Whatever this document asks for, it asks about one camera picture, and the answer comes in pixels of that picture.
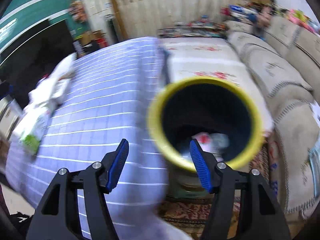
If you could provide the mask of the white green yogurt cup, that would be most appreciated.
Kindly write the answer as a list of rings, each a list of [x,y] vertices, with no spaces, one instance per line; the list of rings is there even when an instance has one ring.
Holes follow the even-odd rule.
[[[29,111],[14,129],[13,134],[28,153],[37,153],[50,117],[47,107],[37,107]]]

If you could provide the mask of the white paper towel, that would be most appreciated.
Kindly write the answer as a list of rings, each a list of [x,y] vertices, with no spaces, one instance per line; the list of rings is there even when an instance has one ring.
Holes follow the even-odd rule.
[[[57,64],[47,78],[38,82],[35,89],[28,93],[29,103],[23,109],[24,114],[40,107],[46,107],[52,114],[57,106],[63,103],[75,74],[75,60],[76,53],[69,54]]]

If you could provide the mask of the yellow-rimmed black trash bin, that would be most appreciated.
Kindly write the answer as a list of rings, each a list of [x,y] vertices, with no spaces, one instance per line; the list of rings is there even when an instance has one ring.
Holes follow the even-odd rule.
[[[189,146],[198,133],[229,137],[227,165],[237,170],[252,161],[264,143],[261,114],[253,99],[240,87],[213,77],[194,76],[171,83],[150,103],[149,135],[172,166],[194,173],[192,161],[179,147]]]

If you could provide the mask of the blue checkered tablecloth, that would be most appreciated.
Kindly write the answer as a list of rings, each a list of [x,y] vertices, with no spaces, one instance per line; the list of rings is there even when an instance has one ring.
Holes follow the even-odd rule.
[[[154,37],[121,42],[76,60],[70,91],[49,120],[37,155],[23,152],[12,140],[5,168],[9,184],[37,207],[58,169],[87,168],[126,139],[129,155],[119,183],[105,197],[119,238],[188,239],[156,212],[168,173],[149,137],[146,116],[164,63],[164,50]]]

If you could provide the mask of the beige sofa with covers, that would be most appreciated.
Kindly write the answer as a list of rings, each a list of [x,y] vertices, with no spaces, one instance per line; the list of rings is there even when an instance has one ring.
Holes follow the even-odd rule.
[[[263,30],[227,21],[228,42],[247,67],[272,116],[269,180],[284,213],[308,219],[319,204],[310,151],[319,149],[319,37],[274,16]]]

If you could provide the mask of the large black television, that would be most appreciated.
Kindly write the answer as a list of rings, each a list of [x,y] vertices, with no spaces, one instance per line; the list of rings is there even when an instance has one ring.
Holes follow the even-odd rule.
[[[75,52],[66,20],[61,20],[35,34],[1,63],[1,81],[12,86],[11,97],[21,108],[29,102],[28,93],[57,64]]]

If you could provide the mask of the floral white bed mat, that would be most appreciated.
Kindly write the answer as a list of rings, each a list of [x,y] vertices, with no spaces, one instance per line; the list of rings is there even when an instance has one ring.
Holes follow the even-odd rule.
[[[162,38],[166,52],[163,83],[168,85],[192,76],[211,76],[243,89],[254,101],[263,121],[264,136],[273,130],[273,119],[261,91],[244,63],[223,38]]]

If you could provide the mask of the glass low table with clutter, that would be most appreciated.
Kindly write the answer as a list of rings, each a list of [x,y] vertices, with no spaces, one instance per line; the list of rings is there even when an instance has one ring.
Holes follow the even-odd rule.
[[[206,37],[226,38],[228,27],[213,22],[177,23],[173,27],[157,30],[159,38]]]

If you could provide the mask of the hanging flower decoration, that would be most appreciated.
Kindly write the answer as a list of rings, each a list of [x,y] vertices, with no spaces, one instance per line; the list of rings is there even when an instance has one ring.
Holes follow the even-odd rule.
[[[85,23],[87,16],[81,0],[74,0],[69,8],[69,13],[75,22]]]

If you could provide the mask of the pile of plush toys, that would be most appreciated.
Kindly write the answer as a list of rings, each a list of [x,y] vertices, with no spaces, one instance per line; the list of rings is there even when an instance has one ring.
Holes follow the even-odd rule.
[[[252,25],[259,30],[269,27],[272,18],[279,16],[313,34],[319,34],[318,23],[301,10],[289,10],[277,5],[275,0],[248,0],[239,4],[229,4],[221,8],[221,14],[231,21]]]

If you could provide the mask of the beige embroidered curtain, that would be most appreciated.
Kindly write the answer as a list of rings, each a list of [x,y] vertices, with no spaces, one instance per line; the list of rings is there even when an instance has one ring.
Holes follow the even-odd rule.
[[[207,16],[220,23],[222,10],[229,4],[246,0],[112,0],[116,18],[128,38],[156,36],[157,30],[170,28],[176,23],[189,23]]]

